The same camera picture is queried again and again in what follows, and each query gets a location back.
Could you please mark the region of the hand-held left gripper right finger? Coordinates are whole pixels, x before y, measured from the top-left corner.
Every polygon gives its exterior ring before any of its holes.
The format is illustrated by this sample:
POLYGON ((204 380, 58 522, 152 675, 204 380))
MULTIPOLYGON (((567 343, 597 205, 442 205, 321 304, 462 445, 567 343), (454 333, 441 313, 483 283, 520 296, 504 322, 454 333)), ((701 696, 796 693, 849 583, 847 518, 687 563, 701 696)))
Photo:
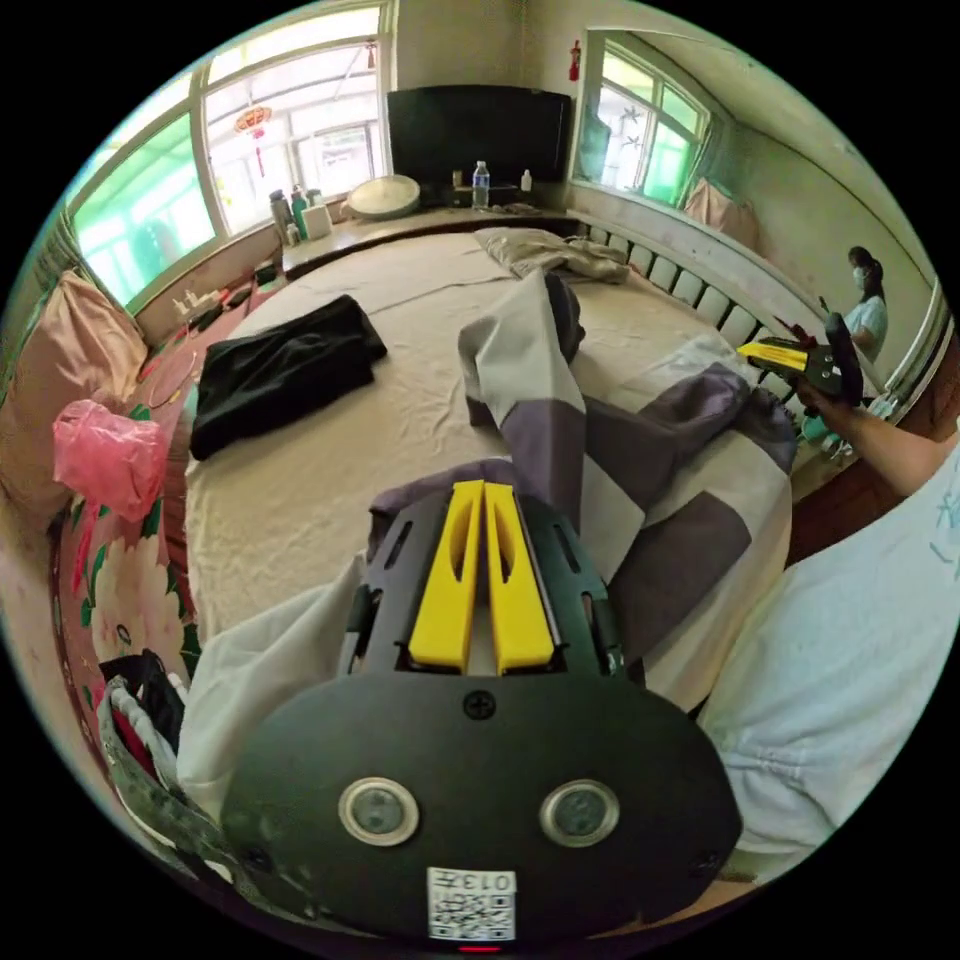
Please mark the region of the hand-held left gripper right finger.
POLYGON ((484 485, 488 594, 497 673, 541 669, 555 645, 514 490, 484 485))

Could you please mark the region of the person's right hand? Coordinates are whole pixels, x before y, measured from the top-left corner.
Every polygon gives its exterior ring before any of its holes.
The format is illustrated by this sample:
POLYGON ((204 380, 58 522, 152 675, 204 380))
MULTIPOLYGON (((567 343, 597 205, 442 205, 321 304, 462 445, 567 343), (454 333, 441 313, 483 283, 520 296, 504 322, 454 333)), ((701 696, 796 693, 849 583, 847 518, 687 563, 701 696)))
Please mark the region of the person's right hand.
POLYGON ((828 397, 806 380, 797 379, 793 386, 805 411, 819 417, 829 431, 841 436, 846 434, 853 422, 855 407, 843 399, 828 397))

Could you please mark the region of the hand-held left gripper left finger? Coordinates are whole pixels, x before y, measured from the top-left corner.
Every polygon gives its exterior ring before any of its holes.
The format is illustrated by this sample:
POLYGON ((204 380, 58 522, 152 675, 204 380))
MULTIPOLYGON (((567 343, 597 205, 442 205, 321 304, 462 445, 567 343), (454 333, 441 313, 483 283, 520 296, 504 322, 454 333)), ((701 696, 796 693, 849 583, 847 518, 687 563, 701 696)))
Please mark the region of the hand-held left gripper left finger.
POLYGON ((468 666, 483 504, 482 480, 453 486, 408 645, 420 667, 468 666))

